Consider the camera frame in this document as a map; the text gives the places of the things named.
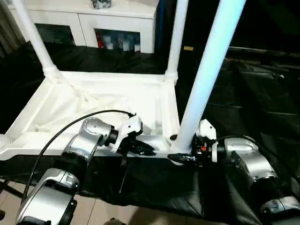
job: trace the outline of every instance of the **white plastic connector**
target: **white plastic connector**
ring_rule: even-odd
[[[118,137],[116,143],[112,147],[112,152],[116,152],[124,138],[128,137],[131,132],[140,132],[142,129],[142,121],[138,116],[133,116],[125,121],[118,129]]]
[[[207,137],[210,140],[215,140],[217,138],[216,129],[212,126],[211,123],[207,119],[200,121],[197,130],[197,137]],[[217,158],[217,146],[218,142],[213,143],[211,147],[211,160],[216,163]]]

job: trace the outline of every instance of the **white cabinet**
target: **white cabinet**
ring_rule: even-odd
[[[25,40],[28,41],[26,30],[24,28],[23,23],[20,21],[20,18],[16,10],[11,9],[11,12]],[[72,32],[75,45],[79,45],[79,46],[86,45],[77,13],[36,11],[36,10],[28,10],[28,12],[34,23],[69,26]]]
[[[112,7],[94,9],[90,0],[25,0],[34,23],[69,26],[75,45],[98,47],[95,29],[140,34],[141,52],[153,53],[159,0],[112,0]],[[8,6],[25,39],[15,7]]]
[[[141,52],[154,52],[154,21],[132,17],[79,14],[86,45],[98,47],[95,29],[121,30],[140,33]]]

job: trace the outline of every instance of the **red object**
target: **red object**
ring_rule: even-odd
[[[99,33],[97,33],[96,37],[97,37],[98,48],[100,48],[100,49],[105,48],[105,45],[101,38],[101,35]]]

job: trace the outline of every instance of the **curtain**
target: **curtain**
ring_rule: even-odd
[[[0,58],[5,57],[25,43],[7,4],[6,0],[0,0]]]

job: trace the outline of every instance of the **black tablecloth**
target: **black tablecloth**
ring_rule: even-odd
[[[121,53],[94,48],[47,45],[60,70],[163,74],[166,54]],[[180,119],[191,91],[201,54],[182,52],[176,98]],[[30,45],[0,61],[4,133],[43,80],[42,68]],[[296,69],[225,61],[203,117],[218,136],[248,135],[276,152],[299,175],[300,76]],[[35,156],[0,162],[0,178],[25,183]],[[34,183],[56,157],[44,157]],[[285,170],[274,160],[274,165]],[[229,224],[261,224],[247,187],[226,161],[202,168],[175,166],[167,159],[94,157],[81,185],[84,196],[106,202],[167,210]]]

